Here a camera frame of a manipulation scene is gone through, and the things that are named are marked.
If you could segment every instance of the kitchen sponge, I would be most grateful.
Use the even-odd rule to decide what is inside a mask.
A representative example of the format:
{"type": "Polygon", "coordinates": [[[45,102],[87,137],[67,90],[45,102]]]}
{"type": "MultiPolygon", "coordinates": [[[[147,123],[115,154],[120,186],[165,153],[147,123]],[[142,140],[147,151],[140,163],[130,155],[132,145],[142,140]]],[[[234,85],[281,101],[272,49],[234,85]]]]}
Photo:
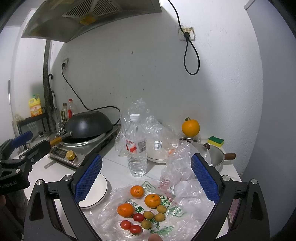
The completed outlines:
{"type": "Polygon", "coordinates": [[[224,144],[224,140],[223,139],[219,139],[217,137],[211,136],[208,140],[208,143],[214,145],[214,146],[218,146],[221,147],[224,144]]]}

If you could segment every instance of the black cable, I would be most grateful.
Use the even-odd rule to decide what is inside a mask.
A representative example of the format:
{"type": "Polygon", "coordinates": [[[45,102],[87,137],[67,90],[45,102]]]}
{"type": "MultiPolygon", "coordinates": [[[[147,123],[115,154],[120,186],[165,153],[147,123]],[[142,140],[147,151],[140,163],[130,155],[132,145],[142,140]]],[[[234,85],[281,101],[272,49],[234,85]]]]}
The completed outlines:
{"type": "Polygon", "coordinates": [[[81,104],[84,106],[85,109],[89,110],[89,111],[93,111],[93,110],[100,110],[100,109],[105,109],[105,108],[115,108],[119,111],[120,113],[120,109],[116,106],[104,106],[104,107],[99,107],[99,108],[96,108],[96,109],[89,109],[85,106],[85,104],[83,103],[82,99],[79,97],[79,95],[75,92],[75,90],[73,89],[73,87],[69,84],[69,82],[67,81],[66,77],[64,76],[64,73],[63,73],[63,68],[64,68],[64,63],[62,64],[62,76],[64,77],[65,81],[67,82],[67,84],[71,87],[71,89],[73,90],[74,94],[76,94],[76,96],[78,97],[78,99],[80,100],[81,104]]]}
{"type": "Polygon", "coordinates": [[[197,53],[196,48],[194,47],[193,43],[192,43],[191,40],[189,39],[189,38],[190,38],[189,33],[187,33],[187,32],[185,33],[185,32],[183,31],[182,27],[181,27],[180,19],[179,19],[179,14],[178,14],[176,8],[174,7],[174,5],[172,4],[172,2],[171,2],[170,0],[168,0],[168,1],[169,1],[169,3],[172,5],[173,9],[174,9],[175,12],[176,12],[179,27],[180,27],[180,29],[181,29],[181,31],[182,31],[182,33],[183,33],[183,36],[186,38],[186,50],[185,50],[185,54],[184,54],[184,67],[185,67],[185,70],[186,70],[187,73],[190,74],[190,75],[196,75],[196,74],[198,73],[198,71],[200,70],[200,57],[198,56],[198,53],[197,53]],[[188,48],[188,42],[191,44],[192,48],[194,49],[194,52],[195,52],[195,54],[196,54],[196,56],[197,56],[197,61],[198,61],[197,71],[196,71],[194,74],[193,74],[193,73],[190,73],[190,72],[188,71],[188,69],[186,68],[186,63],[185,63],[186,54],[187,54],[187,48],[188,48]]]}

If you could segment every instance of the gold knob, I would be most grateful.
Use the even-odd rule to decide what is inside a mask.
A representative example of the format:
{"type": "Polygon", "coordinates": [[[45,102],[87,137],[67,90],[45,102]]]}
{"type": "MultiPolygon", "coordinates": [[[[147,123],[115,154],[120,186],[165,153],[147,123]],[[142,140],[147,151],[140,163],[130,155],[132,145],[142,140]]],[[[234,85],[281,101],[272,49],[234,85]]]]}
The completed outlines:
{"type": "Polygon", "coordinates": [[[76,157],[75,153],[71,150],[71,151],[68,151],[67,154],[66,154],[66,157],[69,161],[73,161],[76,157]]]}

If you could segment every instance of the clear plastic bag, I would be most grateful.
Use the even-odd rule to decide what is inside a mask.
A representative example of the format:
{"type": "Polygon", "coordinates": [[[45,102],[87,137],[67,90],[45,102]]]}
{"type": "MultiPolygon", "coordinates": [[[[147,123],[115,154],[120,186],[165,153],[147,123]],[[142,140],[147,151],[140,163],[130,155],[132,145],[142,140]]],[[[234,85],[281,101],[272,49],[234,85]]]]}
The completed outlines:
{"type": "Polygon", "coordinates": [[[119,156],[126,156],[125,131],[130,123],[130,114],[140,114],[141,125],[147,133],[147,156],[154,160],[166,160],[177,148],[178,138],[174,130],[158,121],[151,113],[143,99],[132,103],[120,114],[120,132],[115,139],[114,148],[119,156]]]}
{"type": "Polygon", "coordinates": [[[168,190],[159,187],[156,180],[138,181],[124,188],[117,188],[111,192],[105,205],[98,205],[90,210],[87,218],[93,225],[95,231],[104,241],[137,240],[147,241],[152,233],[159,234],[163,241],[190,240],[202,226],[207,216],[214,207],[214,202],[209,201],[197,179],[181,182],[174,188],[174,195],[168,190]],[[166,219],[158,223],[152,221],[152,228],[144,229],[138,236],[131,235],[129,231],[120,227],[122,220],[136,223],[132,218],[126,219],[117,214],[117,207],[124,203],[131,203],[136,212],[152,211],[144,203],[144,198],[135,199],[130,194],[134,185],[141,185],[145,189],[145,195],[157,193],[161,198],[161,204],[166,206],[166,219]]]}
{"type": "Polygon", "coordinates": [[[178,148],[169,156],[165,168],[161,171],[160,182],[165,187],[171,187],[181,181],[195,179],[196,176],[191,169],[191,157],[200,153],[211,165],[210,155],[206,147],[197,148],[187,141],[182,141],[178,148]]]}

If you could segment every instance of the kitchen counter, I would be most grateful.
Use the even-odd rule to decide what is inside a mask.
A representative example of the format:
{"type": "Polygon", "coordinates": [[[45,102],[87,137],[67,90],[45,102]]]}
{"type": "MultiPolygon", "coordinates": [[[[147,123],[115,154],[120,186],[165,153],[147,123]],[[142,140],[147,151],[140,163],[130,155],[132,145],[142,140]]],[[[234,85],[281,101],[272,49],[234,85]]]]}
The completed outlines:
{"type": "MultiPolygon", "coordinates": [[[[117,187],[126,186],[137,180],[159,180],[161,170],[165,167],[165,164],[157,164],[148,161],[146,175],[142,177],[133,177],[128,168],[127,157],[120,157],[117,155],[114,149],[114,140],[100,152],[100,155],[103,159],[101,173],[105,176],[109,185],[107,195],[110,193],[110,190],[117,187]]],[[[50,159],[48,155],[46,155],[34,164],[33,170],[29,174],[30,186],[24,190],[25,195],[28,199],[30,199],[33,187],[38,179],[43,179],[45,182],[53,182],[62,179],[63,176],[67,174],[71,175],[74,172],[74,169],[64,166],[59,162],[50,159]]],[[[219,172],[221,175],[230,176],[234,181],[241,181],[231,161],[224,161],[223,167],[219,172]]],[[[55,203],[65,231],[67,234],[74,237],[74,233],[65,217],[60,201],[55,200],[55,203]]],[[[227,221],[225,221],[219,236],[224,235],[227,230],[228,224],[227,221]]]]}

